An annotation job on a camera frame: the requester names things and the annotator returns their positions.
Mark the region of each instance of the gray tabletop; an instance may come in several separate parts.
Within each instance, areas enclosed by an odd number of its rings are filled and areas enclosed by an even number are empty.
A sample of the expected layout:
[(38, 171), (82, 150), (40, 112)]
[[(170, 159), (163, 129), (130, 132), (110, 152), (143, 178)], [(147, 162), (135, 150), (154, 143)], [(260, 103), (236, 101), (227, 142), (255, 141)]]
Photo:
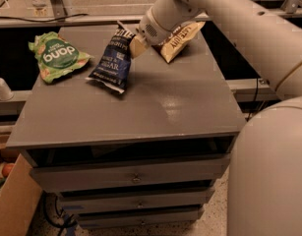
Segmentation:
[(94, 58), (56, 84), (36, 80), (8, 148), (204, 138), (241, 130), (245, 119), (200, 33), (169, 65), (152, 48), (133, 60), (128, 89), (120, 96), (86, 81), (115, 30), (60, 30)]

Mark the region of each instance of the blue chip bag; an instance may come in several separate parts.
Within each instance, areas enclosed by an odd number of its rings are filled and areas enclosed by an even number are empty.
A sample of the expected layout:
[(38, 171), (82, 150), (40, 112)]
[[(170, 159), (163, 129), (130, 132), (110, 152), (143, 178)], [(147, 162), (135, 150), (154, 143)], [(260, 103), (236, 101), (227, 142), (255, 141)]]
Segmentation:
[(118, 29), (106, 46), (99, 63), (87, 80), (97, 80), (110, 89), (123, 93), (131, 67), (130, 42), (135, 35), (118, 23)]

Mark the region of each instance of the cardboard box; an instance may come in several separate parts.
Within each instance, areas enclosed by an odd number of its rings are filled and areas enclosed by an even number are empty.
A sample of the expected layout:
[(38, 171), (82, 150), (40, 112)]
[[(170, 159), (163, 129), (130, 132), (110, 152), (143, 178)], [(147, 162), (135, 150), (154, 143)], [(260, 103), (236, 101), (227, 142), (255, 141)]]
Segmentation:
[[(17, 152), (9, 151), (11, 157)], [(22, 155), (0, 192), (0, 236), (25, 236), (41, 197), (41, 188), (29, 176), (31, 166)]]

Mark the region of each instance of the drawer unit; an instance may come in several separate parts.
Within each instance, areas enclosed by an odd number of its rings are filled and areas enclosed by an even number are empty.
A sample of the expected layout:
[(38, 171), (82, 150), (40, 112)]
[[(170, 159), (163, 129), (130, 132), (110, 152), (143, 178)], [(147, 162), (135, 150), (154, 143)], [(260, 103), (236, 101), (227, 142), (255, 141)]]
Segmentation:
[(49, 193), (188, 182), (221, 177), (229, 154), (35, 168), (32, 178)]
[(203, 208), (199, 206), (154, 209), (134, 212), (111, 212), (105, 214), (83, 215), (78, 218), (82, 228), (106, 228), (155, 223), (195, 221), (201, 217)]
[(60, 198), (59, 202), (70, 214), (201, 205), (207, 203), (214, 192), (214, 187), (205, 187), (205, 184), (194, 182), (187, 185), (124, 188), (125, 190), (116, 188), (98, 190), (91, 195), (79, 195), (77, 192), (73, 193), (74, 197)]

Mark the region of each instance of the logo on green bag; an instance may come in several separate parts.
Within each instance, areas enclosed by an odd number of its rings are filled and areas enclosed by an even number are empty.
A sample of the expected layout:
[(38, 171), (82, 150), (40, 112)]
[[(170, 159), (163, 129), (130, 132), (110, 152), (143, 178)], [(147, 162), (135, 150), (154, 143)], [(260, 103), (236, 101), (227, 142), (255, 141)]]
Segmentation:
[(79, 51), (71, 44), (61, 39), (51, 39), (46, 42), (41, 59), (48, 67), (64, 69), (75, 64), (78, 57)]

